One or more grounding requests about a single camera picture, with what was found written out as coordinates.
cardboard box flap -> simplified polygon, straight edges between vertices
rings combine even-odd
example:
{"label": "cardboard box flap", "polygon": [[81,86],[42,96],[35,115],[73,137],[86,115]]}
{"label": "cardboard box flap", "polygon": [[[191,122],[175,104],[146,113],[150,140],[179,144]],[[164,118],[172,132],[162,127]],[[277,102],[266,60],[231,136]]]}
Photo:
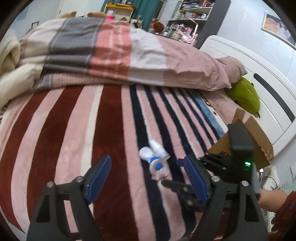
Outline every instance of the cardboard box flap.
{"label": "cardboard box flap", "polygon": [[[237,109],[232,123],[242,122],[245,110]],[[252,136],[254,144],[253,161],[256,164],[257,169],[264,168],[270,165],[270,160],[274,157],[273,147],[264,131],[259,126],[258,122],[250,117],[246,123],[243,123],[248,132]],[[209,153],[219,154],[224,152],[231,155],[229,149],[229,133],[226,132],[209,150]]]}

blue gripper pad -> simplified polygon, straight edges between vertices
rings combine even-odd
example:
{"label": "blue gripper pad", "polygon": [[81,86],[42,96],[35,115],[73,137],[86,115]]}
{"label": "blue gripper pad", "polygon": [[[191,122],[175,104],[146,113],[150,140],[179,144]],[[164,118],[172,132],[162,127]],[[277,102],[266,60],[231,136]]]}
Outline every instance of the blue gripper pad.
{"label": "blue gripper pad", "polygon": [[104,155],[84,176],[83,195],[88,205],[97,200],[111,170],[111,157]]}
{"label": "blue gripper pad", "polygon": [[197,199],[203,204],[207,203],[212,195],[211,175],[203,166],[198,164],[193,154],[184,158],[184,169]]}

curtain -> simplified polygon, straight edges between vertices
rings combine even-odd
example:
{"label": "curtain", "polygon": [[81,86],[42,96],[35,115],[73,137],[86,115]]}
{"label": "curtain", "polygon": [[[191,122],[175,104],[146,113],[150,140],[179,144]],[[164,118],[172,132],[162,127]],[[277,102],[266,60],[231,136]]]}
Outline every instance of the curtain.
{"label": "curtain", "polygon": [[[137,18],[138,15],[141,15],[141,20],[143,22],[143,29],[148,31],[149,24],[151,23],[152,18],[155,15],[157,6],[160,0],[133,0],[132,4],[137,6],[133,12],[132,18]],[[105,0],[101,12],[105,10],[105,5],[108,4],[110,0]]]}

brown stuffed toy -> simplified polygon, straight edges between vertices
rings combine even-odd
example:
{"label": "brown stuffed toy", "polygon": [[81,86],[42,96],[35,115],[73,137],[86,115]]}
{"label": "brown stuffed toy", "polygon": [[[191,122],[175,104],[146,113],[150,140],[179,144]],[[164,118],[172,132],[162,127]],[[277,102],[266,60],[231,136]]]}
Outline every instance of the brown stuffed toy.
{"label": "brown stuffed toy", "polygon": [[76,17],[76,13],[77,13],[76,11],[64,13],[60,15],[59,18],[74,18]]}
{"label": "brown stuffed toy", "polygon": [[86,14],[89,18],[107,18],[103,12],[89,12]]}

green plush toy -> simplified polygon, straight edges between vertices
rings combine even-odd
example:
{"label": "green plush toy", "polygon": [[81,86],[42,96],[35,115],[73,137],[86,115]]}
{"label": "green plush toy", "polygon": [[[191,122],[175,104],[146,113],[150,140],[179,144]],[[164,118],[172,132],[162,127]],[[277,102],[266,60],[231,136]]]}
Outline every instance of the green plush toy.
{"label": "green plush toy", "polygon": [[246,78],[241,78],[232,84],[232,89],[224,89],[229,97],[247,112],[259,117],[260,100],[254,85]]}

